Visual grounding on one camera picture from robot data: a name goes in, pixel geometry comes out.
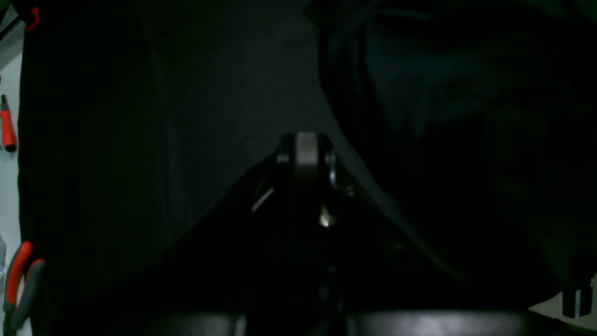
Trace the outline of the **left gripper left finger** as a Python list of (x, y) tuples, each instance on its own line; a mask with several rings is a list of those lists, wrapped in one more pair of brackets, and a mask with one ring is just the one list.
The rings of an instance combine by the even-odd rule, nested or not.
[(296, 136), (248, 170), (163, 260), (164, 299), (294, 299), (308, 294)]

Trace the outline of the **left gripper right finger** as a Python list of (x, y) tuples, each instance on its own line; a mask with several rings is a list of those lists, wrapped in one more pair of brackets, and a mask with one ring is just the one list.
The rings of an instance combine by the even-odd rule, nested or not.
[(386, 215), (322, 134), (305, 134), (305, 201), (318, 217), (324, 257), (354, 299), (420, 292), (420, 249)]

